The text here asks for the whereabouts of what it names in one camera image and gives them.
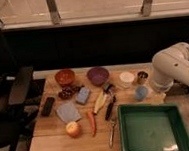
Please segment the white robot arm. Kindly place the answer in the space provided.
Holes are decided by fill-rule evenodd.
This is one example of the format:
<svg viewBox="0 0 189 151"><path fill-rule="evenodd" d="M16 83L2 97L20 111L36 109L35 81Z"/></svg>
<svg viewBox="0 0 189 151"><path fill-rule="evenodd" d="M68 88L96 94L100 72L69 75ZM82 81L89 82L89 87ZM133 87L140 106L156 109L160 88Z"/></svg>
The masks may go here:
<svg viewBox="0 0 189 151"><path fill-rule="evenodd" d="M149 84L154 91L167 92L175 80L189 87L189 44L176 43L152 58Z"/></svg>

